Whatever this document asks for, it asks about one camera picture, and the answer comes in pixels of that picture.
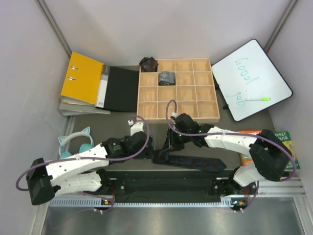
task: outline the cat ear headphones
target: cat ear headphones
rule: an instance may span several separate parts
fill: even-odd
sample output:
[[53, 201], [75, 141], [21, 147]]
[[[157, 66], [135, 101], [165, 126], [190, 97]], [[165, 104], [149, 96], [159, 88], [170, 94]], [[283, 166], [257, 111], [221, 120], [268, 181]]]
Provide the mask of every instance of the cat ear headphones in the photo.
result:
[[82, 144], [82, 146], [80, 146], [79, 148], [79, 152], [85, 152], [88, 151], [89, 149], [94, 147], [94, 142], [93, 139], [90, 135], [90, 127], [85, 128], [84, 130], [80, 131], [80, 132], [75, 132], [73, 134], [70, 134], [69, 136], [61, 136], [59, 137], [59, 143], [60, 143], [60, 147], [59, 147], [59, 156], [61, 159], [63, 158], [68, 158], [70, 156], [72, 156], [73, 154], [71, 154], [69, 151], [63, 151], [65, 149], [66, 144], [72, 140], [73, 138], [79, 137], [79, 136], [86, 136], [90, 139], [90, 143], [84, 143]]

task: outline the yellow binder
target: yellow binder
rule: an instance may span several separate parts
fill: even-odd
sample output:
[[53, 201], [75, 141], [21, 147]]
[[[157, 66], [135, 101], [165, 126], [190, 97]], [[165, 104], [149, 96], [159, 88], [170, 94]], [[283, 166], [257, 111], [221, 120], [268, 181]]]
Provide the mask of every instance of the yellow binder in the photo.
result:
[[64, 80], [61, 102], [94, 106], [104, 63], [73, 52]]

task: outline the wooden grid compartment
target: wooden grid compartment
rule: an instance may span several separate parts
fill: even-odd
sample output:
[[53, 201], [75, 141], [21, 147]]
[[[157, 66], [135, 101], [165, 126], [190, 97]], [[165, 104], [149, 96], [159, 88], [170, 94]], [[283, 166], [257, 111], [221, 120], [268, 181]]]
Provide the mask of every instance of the wooden grid compartment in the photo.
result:
[[198, 112], [200, 118], [214, 117], [219, 118], [219, 109], [216, 102], [213, 101], [198, 101]]
[[158, 101], [176, 100], [176, 87], [175, 86], [159, 86], [158, 87]]
[[192, 69], [192, 60], [175, 60], [176, 71], [193, 71]]
[[[157, 103], [158, 118], [159, 119], [165, 119], [167, 103], [168, 102], [158, 102]], [[174, 110], [175, 110], [175, 105], [174, 105], [174, 103], [171, 103], [170, 107], [168, 109], [168, 114], [167, 114], [167, 117], [169, 119], [171, 118], [172, 112], [174, 112]]]
[[196, 86], [198, 101], [216, 100], [214, 86]]
[[186, 113], [192, 118], [198, 117], [197, 102], [195, 101], [179, 101], [178, 105], [178, 115]]
[[175, 60], [158, 60], [158, 72], [169, 71], [175, 72]]
[[209, 59], [195, 59], [192, 60], [194, 71], [211, 71], [211, 64]]
[[157, 101], [157, 87], [140, 87], [139, 102]]
[[143, 72], [140, 78], [141, 87], [157, 86], [158, 77], [157, 72]]
[[[220, 120], [216, 92], [209, 59], [161, 59], [156, 72], [139, 74], [137, 114], [149, 123], [166, 123], [168, 101], [177, 101], [178, 114], [187, 113], [199, 123]], [[159, 86], [160, 72], [175, 73], [176, 84]], [[171, 103], [168, 118], [174, 111]]]
[[178, 101], [196, 101], [195, 86], [177, 86]]
[[138, 103], [138, 115], [146, 119], [157, 118], [157, 102]]
[[211, 72], [194, 72], [195, 85], [213, 85], [213, 76]]
[[190, 86], [194, 85], [194, 73], [193, 72], [176, 72], [176, 85], [177, 86]]

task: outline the zip tie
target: zip tie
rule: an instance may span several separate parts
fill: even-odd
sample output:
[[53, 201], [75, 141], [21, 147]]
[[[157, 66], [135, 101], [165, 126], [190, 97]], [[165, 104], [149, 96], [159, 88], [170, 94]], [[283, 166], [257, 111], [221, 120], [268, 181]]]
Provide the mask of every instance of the zip tie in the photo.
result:
[[228, 148], [227, 148], [226, 145], [225, 145], [224, 137], [225, 137], [225, 135], [226, 135], [227, 132], [228, 132], [228, 130], [223, 130], [223, 131], [222, 131], [223, 134], [222, 134], [222, 136], [221, 136], [222, 145], [223, 145], [224, 149], [226, 149], [226, 150], [228, 150]]
[[75, 154], [75, 157], [76, 157], [76, 160], [80, 160], [81, 158], [81, 156], [78, 153]]
[[175, 112], [172, 112], [172, 116], [173, 116], [174, 118], [177, 118], [178, 114], [175, 113]]

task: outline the metal floor panel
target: metal floor panel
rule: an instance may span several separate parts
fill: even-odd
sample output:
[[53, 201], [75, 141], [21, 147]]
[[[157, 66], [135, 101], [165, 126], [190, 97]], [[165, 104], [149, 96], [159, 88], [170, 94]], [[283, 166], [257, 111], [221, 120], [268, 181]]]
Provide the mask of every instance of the metal floor panel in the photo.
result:
[[[81, 208], [50, 207], [52, 226]], [[293, 198], [257, 198], [245, 213], [225, 208], [115, 208], [85, 211], [42, 235], [303, 235]]]

